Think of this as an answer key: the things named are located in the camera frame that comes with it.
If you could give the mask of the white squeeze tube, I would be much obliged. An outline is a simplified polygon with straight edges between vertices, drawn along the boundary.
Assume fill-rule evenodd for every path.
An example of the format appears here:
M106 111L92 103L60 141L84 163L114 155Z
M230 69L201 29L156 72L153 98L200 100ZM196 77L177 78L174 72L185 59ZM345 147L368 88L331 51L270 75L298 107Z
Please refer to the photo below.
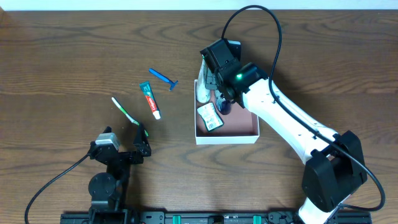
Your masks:
M196 100L199 103L209 102L211 98L211 91L206 88L206 75L207 75L208 67L206 66L206 62L203 59L200 67L200 71L198 74L198 80L196 85Z

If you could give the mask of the clear blue soap pump bottle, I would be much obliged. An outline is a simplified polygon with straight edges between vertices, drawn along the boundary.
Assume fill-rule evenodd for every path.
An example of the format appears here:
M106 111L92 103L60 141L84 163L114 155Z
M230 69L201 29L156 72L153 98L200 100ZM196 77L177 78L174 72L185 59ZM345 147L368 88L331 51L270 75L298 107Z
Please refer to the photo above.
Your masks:
M215 90L215 104L218 111L222 115L228 115L231 112L231 102L224 97L224 94L219 90Z

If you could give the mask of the green white labelled packet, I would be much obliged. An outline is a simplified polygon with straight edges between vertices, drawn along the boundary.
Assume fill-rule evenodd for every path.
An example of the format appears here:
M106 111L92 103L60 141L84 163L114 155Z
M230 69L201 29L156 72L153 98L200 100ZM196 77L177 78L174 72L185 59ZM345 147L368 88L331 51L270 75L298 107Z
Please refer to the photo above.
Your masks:
M205 128L208 132L220 128L224 125L223 120L220 118L215 110L212 102L209 102L197 109L198 114L204 122Z

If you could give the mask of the red green toothpaste tube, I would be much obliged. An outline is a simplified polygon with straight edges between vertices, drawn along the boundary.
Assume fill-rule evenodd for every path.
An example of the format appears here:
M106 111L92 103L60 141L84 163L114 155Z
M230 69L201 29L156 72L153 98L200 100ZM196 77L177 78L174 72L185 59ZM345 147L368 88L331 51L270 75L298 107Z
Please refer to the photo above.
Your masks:
M142 92L151 108L154 118L156 120L159 120L161 118L160 110L155 101L154 94L152 92L150 83L148 81L146 81L146 82L140 83L139 86L140 86L140 89L142 90Z

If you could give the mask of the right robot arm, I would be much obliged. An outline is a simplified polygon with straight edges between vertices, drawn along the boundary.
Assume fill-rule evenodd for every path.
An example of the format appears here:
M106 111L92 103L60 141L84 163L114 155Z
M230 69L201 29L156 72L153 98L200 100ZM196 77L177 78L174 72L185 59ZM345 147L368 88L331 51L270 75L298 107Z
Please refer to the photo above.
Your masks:
M298 210L302 223L327 223L368 179L359 138L338 134L288 99L271 76L254 63L241 64L241 44L219 39L201 50L207 89L219 90L264 120L296 152L305 169L306 195Z

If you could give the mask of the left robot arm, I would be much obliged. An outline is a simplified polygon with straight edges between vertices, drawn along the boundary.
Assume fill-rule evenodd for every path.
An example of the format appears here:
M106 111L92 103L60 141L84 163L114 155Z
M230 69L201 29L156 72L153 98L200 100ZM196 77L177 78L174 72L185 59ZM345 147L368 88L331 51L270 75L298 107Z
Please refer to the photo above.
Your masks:
M137 129L133 145L134 151L120 152L121 145L117 136L107 127L95 141L91 142L88 155L106 166L106 172L92 177L88 185L91 195L89 224L139 223L139 214L126 207L126 195L131 175L131 166L142 164L152 150L147 140L143 124Z

